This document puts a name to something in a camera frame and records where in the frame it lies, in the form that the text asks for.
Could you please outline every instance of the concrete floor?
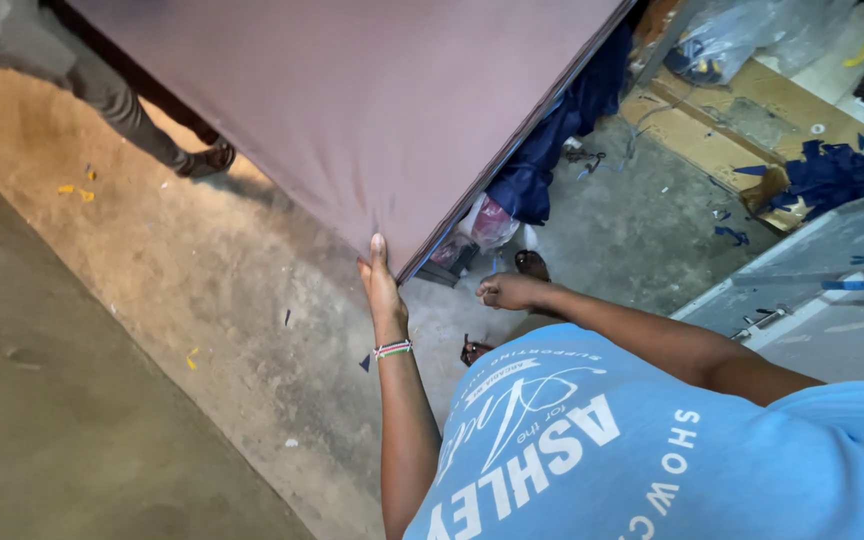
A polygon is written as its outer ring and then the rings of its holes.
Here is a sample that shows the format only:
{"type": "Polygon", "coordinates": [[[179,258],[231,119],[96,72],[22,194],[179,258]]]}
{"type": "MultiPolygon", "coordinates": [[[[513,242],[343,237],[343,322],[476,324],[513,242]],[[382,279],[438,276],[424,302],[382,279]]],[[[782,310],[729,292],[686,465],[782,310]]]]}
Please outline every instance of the concrete floor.
{"type": "Polygon", "coordinates": [[[312,538],[1,195],[0,538],[312,538]]]}
{"type": "MultiPolygon", "coordinates": [[[[628,137],[613,120],[586,140],[617,166],[628,137]]],[[[574,179],[580,170],[559,165],[552,221],[537,232],[553,279],[583,292],[671,313],[776,241],[646,136],[622,173],[574,179]],[[714,235],[712,212],[725,209],[750,246],[714,235]]],[[[352,250],[246,159],[210,182],[175,178],[84,104],[2,71],[0,192],[312,534],[380,535],[378,377],[358,366],[374,344],[352,250]],[[86,164],[99,178],[86,178],[86,164]],[[58,194],[67,184],[95,200],[58,194]]],[[[522,320],[474,300],[492,264],[480,257],[455,289],[403,286],[439,422],[465,371],[463,334],[498,342],[522,320]]]]}

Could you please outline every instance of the pink fabric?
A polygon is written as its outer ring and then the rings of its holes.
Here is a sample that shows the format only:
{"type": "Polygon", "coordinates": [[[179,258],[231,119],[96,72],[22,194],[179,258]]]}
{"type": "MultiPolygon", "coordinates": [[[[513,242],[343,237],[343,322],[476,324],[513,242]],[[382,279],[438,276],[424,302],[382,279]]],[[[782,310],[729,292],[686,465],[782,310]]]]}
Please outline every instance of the pink fabric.
{"type": "Polygon", "coordinates": [[[71,0],[355,249],[383,233],[401,277],[626,3],[71,0]]]}

